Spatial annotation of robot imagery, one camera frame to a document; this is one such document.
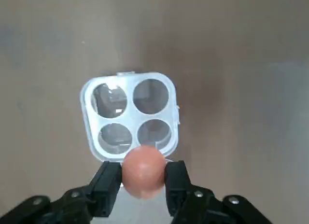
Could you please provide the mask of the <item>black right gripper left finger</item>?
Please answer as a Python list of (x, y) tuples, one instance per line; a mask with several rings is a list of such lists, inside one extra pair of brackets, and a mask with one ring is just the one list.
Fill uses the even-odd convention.
[(2, 224), (88, 224), (94, 217), (107, 218), (121, 185), (121, 165), (105, 161), (89, 184), (70, 189), (51, 201), (32, 196), (1, 216)]

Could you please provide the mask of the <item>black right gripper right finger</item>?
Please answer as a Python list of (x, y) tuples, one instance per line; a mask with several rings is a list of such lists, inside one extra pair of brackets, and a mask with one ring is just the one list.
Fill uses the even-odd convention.
[(173, 224), (269, 224), (250, 201), (240, 195), (218, 200), (213, 191), (193, 185), (183, 161), (165, 167), (166, 203)]

